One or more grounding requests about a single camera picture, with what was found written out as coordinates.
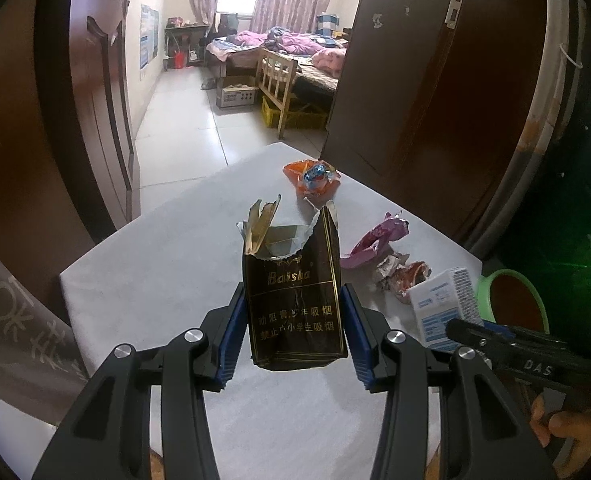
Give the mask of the person's right hand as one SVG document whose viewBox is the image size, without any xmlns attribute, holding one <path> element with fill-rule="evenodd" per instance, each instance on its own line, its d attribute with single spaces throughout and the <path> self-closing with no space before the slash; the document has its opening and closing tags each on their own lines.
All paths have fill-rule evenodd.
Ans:
<svg viewBox="0 0 591 480">
<path fill-rule="evenodd" d="M 549 445 L 552 437 L 572 441 L 567 457 L 553 466 L 559 479 L 571 479 L 591 458 L 591 410 L 557 412 L 544 422 L 545 407 L 544 396 L 540 394 L 531 405 L 531 428 L 543 448 Z"/>
</svg>

